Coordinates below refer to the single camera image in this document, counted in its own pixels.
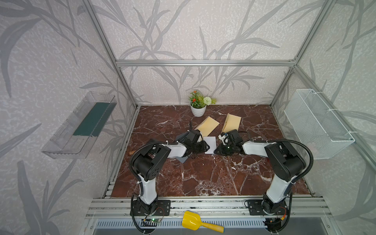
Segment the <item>cream yellow envelope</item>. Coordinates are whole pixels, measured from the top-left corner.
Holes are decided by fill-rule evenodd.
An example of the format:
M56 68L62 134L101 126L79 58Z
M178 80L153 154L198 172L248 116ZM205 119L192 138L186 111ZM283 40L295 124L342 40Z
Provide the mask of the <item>cream yellow envelope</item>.
M238 130L241 122L241 117L227 114L222 131L223 133L230 132L232 130Z
M203 137L207 137L215 130L218 125L218 121L216 121L212 117L207 117L196 127L196 130L199 130Z

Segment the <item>blue floral letter paper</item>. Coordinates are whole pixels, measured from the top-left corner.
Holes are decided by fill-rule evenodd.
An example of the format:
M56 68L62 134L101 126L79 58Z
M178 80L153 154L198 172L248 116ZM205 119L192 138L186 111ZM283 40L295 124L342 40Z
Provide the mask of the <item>blue floral letter paper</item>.
M203 140L209 146L209 149L205 152L205 154L214 154L214 151L217 148L216 137L204 137Z

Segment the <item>grey-blue paper envelope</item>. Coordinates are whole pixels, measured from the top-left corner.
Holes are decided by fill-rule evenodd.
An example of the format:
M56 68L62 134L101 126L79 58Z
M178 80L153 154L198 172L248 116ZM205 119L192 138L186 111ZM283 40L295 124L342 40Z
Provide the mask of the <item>grey-blue paper envelope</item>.
M175 158L176 160L178 160L179 162L181 162L181 163L184 163L187 159L189 159L189 157L176 157Z

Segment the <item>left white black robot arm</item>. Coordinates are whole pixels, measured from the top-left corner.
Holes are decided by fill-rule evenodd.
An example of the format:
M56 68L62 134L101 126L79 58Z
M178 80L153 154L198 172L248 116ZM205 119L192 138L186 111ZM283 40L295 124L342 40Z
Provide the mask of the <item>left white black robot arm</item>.
M139 200L146 206L157 201L156 178L167 159L185 162L192 154L205 153L210 146L199 130L189 130L173 142L150 139L132 154L129 169L140 184Z

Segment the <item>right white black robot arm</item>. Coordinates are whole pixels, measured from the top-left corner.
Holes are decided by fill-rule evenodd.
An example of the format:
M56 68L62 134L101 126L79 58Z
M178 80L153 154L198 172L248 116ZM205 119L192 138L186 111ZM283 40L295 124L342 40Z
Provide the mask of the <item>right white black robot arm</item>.
M220 156L232 156L236 153L258 155L269 159L274 177L264 194L263 200L270 206L283 202L292 190L292 186L313 167L312 151L301 142L288 139L244 141L238 130L219 135L221 144L214 151Z

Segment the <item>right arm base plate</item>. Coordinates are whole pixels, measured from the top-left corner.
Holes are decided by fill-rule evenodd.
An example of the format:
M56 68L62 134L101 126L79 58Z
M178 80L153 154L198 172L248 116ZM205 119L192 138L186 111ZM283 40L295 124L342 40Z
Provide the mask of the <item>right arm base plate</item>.
M286 215L288 212L287 204L285 200L279 203L273 203L268 199L252 199L246 200L246 208L249 210L250 215Z

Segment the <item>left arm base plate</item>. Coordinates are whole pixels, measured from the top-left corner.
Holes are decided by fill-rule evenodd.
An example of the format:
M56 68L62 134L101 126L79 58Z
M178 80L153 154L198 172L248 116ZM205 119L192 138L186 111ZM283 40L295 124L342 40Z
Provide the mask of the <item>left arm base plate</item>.
M171 207L170 200L155 200L150 205L140 199L133 200L130 214L134 216L169 216Z

